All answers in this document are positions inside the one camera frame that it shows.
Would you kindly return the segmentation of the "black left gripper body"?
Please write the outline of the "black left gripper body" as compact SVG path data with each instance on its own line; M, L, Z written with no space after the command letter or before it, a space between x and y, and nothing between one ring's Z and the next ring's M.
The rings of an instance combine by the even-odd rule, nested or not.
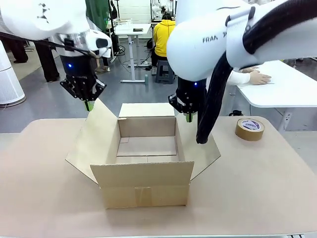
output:
M82 81L90 95L97 80L92 58L87 55L77 57L60 56L60 58L66 78L75 78L77 81Z

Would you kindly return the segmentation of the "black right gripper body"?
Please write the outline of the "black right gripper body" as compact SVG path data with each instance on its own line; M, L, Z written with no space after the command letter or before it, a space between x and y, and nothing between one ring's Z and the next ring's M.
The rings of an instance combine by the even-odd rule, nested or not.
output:
M206 80L188 81L178 78L176 96L186 107L198 109L205 102Z

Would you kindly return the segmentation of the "person's right hand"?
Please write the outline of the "person's right hand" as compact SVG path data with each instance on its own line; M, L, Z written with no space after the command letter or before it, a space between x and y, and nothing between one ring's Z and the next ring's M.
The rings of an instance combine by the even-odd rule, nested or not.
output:
M250 75L249 83L252 85L265 85L270 83L271 81L271 76L262 74L257 70L250 72L249 75Z

